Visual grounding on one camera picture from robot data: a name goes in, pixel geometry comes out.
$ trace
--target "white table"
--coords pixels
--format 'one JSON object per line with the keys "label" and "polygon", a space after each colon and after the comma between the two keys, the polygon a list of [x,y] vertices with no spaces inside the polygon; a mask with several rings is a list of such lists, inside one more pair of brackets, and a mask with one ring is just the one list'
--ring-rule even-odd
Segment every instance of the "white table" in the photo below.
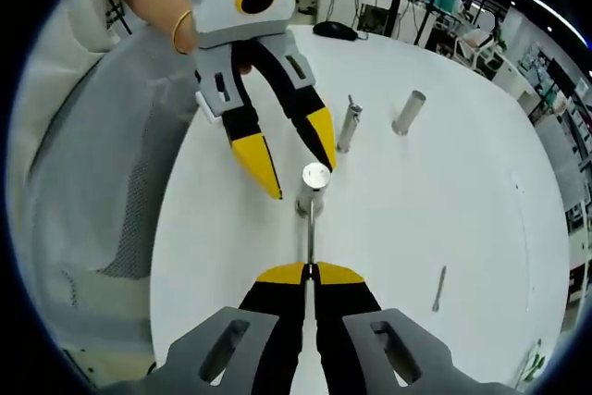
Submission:
{"label": "white table", "polygon": [[[292,29],[336,131],[348,94],[364,107],[317,221],[316,259],[363,275],[383,308],[399,308],[446,342],[470,376],[513,384],[537,339],[552,353],[569,275],[558,185],[526,115],[484,78],[420,48],[376,35],[350,43]],[[224,130],[196,115],[156,233],[158,365],[175,339],[239,304],[264,270],[305,256],[294,199],[302,167],[314,159],[263,78],[253,72],[245,83],[284,200],[267,197],[234,160]],[[412,89],[427,102],[400,138],[390,121]],[[443,265],[448,273],[434,313]],[[314,332],[307,319],[292,393],[322,393]]]}

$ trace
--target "office chair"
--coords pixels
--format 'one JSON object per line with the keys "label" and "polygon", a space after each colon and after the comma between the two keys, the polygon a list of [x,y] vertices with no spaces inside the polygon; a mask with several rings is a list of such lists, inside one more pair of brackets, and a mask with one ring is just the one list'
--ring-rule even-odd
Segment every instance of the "office chair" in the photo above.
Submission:
{"label": "office chair", "polygon": [[197,108],[193,71],[166,36],[137,30],[76,86],[45,136],[15,250],[62,348],[152,352],[154,235]]}
{"label": "office chair", "polygon": [[474,48],[461,36],[458,36],[454,41],[454,54],[452,59],[475,71],[479,59],[485,64],[488,64],[493,59],[495,43],[495,40],[491,39],[482,46]]}

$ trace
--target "computer mouse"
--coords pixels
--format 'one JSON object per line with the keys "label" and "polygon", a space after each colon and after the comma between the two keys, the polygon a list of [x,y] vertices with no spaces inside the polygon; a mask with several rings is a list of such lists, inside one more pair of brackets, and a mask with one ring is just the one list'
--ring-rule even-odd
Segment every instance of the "computer mouse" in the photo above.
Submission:
{"label": "computer mouse", "polygon": [[347,25],[339,22],[331,22],[326,20],[318,22],[313,26],[313,33],[319,36],[333,37],[335,39],[343,39],[344,41],[355,41],[358,38],[358,33]]}

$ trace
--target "metal pin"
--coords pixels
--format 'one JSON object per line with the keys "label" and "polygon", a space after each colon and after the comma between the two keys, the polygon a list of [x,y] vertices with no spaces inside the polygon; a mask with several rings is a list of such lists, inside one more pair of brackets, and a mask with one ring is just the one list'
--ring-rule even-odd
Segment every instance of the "metal pin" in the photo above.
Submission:
{"label": "metal pin", "polygon": [[425,103],[426,97],[422,93],[413,90],[399,116],[392,121],[391,126],[395,133],[399,136],[405,136]]}
{"label": "metal pin", "polygon": [[296,199],[296,212],[300,217],[307,217],[314,203],[314,215],[319,216],[323,211],[323,195],[327,189],[331,172],[318,162],[313,162],[302,171],[302,185]]}
{"label": "metal pin", "polygon": [[315,263],[315,200],[311,200],[308,212],[308,254],[306,264]]}
{"label": "metal pin", "polygon": [[442,295],[442,289],[444,288],[444,278],[446,277],[446,266],[442,267],[442,271],[440,272],[440,282],[438,283],[438,292],[436,293],[436,300],[434,301],[434,305],[432,305],[432,312],[437,312],[440,310],[440,296]]}
{"label": "metal pin", "polygon": [[350,100],[348,111],[345,113],[341,133],[337,141],[337,151],[340,153],[348,153],[350,151],[352,136],[360,122],[360,115],[362,114],[362,108],[353,102],[351,94],[348,94],[348,99]]}

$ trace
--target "metal cylinder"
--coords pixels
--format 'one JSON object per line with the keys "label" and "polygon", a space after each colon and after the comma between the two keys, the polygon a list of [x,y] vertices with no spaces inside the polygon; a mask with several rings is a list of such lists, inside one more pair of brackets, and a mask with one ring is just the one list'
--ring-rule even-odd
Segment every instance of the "metal cylinder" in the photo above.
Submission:
{"label": "metal cylinder", "polygon": [[311,213],[311,203],[314,204],[314,215],[323,211],[323,195],[327,189],[331,172],[318,162],[309,164],[302,170],[302,185],[296,199],[296,212],[301,217]]}
{"label": "metal cylinder", "polygon": [[358,126],[358,122],[360,122],[360,115],[362,114],[362,108],[353,102],[350,95],[348,98],[350,99],[350,103],[348,104],[348,110],[345,113],[341,133],[337,141],[337,151],[340,153],[348,153],[350,151],[352,136]]}
{"label": "metal cylinder", "polygon": [[425,103],[426,97],[421,92],[413,90],[399,116],[392,121],[392,129],[395,133],[399,136],[406,135]]}

